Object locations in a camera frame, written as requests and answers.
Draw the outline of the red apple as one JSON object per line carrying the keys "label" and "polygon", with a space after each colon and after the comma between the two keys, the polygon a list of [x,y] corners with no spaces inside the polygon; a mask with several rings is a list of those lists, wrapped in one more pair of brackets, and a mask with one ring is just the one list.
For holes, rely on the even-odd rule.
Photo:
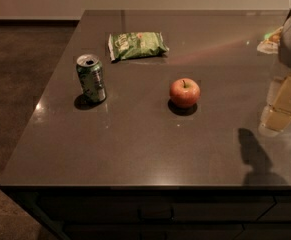
{"label": "red apple", "polygon": [[170,100],[178,108],[187,109],[192,107],[199,100],[200,95],[200,87],[192,79],[177,79],[170,85]]}

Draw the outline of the green soda can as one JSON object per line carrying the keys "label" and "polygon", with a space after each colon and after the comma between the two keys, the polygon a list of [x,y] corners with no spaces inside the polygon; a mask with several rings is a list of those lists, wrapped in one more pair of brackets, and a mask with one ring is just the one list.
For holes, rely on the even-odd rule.
{"label": "green soda can", "polygon": [[84,96],[88,101],[100,103],[106,99],[102,63],[94,54],[83,54],[77,58],[76,72]]}

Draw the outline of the snack wrapper at table edge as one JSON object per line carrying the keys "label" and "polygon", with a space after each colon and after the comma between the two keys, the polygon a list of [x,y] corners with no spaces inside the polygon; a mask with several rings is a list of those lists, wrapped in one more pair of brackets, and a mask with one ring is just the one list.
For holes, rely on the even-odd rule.
{"label": "snack wrapper at table edge", "polygon": [[279,27],[271,33],[267,33],[264,39],[258,44],[257,51],[264,54],[277,54],[280,44],[282,27]]}

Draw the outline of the green chip bag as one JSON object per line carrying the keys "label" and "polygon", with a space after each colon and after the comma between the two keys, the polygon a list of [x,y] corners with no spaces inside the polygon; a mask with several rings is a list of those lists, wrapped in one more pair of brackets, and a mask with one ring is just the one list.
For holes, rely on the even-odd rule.
{"label": "green chip bag", "polygon": [[169,51],[159,32],[111,34],[108,48],[111,61],[156,57]]}

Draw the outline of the dark drawer cabinet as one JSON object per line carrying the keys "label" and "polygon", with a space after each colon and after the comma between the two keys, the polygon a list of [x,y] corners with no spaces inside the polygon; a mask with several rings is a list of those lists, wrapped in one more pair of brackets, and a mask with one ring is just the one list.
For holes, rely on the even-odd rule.
{"label": "dark drawer cabinet", "polygon": [[59,240],[291,240],[291,191],[1,186]]}

